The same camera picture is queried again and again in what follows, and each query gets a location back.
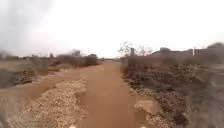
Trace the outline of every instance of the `sky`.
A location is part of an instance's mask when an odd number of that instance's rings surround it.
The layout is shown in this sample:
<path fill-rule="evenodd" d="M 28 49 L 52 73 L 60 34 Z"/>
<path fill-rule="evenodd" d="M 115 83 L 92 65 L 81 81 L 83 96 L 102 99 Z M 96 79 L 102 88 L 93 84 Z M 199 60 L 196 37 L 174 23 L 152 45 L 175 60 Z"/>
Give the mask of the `sky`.
<path fill-rule="evenodd" d="M 116 57 L 120 44 L 158 50 L 224 42 L 220 0 L 0 0 L 0 48 L 18 55 L 80 49 Z"/>

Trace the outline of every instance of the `dirt path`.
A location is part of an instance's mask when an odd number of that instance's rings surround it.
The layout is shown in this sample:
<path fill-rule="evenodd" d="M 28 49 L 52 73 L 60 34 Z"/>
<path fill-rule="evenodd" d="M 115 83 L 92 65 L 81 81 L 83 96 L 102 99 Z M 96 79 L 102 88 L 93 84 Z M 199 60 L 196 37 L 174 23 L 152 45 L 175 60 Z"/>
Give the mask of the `dirt path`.
<path fill-rule="evenodd" d="M 69 70 L 32 86 L 8 89 L 2 95 L 35 99 L 57 83 L 79 79 L 86 81 L 87 91 L 81 96 L 80 105 L 89 114 L 77 128 L 140 128 L 143 125 L 145 117 L 135 112 L 136 97 L 122 80 L 118 63 Z"/>
<path fill-rule="evenodd" d="M 135 98 L 122 80 L 118 64 L 104 64 L 83 75 L 87 92 L 81 98 L 81 106 L 89 112 L 83 128 L 141 127 L 142 118 L 134 109 Z"/>

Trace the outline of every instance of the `ground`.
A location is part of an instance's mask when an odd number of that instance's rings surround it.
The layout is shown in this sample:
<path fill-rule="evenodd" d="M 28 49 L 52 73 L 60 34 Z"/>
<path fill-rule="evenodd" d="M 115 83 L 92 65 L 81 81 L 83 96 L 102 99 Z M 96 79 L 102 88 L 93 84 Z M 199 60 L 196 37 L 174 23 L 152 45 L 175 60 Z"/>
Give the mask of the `ground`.
<path fill-rule="evenodd" d="M 80 79 L 85 81 L 86 92 L 81 95 L 79 105 L 88 114 L 76 124 L 77 127 L 139 128 L 145 125 L 144 116 L 134 109 L 134 104 L 141 98 L 130 93 L 122 80 L 119 63 L 115 62 L 62 71 L 36 83 L 2 90 L 1 95 L 16 97 L 17 102 L 27 98 L 35 101 L 58 83 Z"/>

